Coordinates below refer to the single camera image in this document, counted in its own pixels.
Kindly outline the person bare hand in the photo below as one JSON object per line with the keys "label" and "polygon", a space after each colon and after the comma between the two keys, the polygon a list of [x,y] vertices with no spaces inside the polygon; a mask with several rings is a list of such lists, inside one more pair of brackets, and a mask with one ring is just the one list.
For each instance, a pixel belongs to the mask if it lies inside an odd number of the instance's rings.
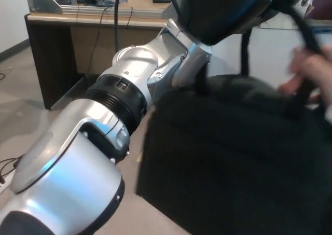
{"label": "person bare hand", "polygon": [[294,57],[289,71],[294,76],[278,87],[282,94],[294,94],[305,79],[311,80],[320,89],[319,95],[310,97],[311,103],[321,98],[327,106],[331,105],[331,46],[322,48],[323,55],[315,54],[303,48],[294,49]]}

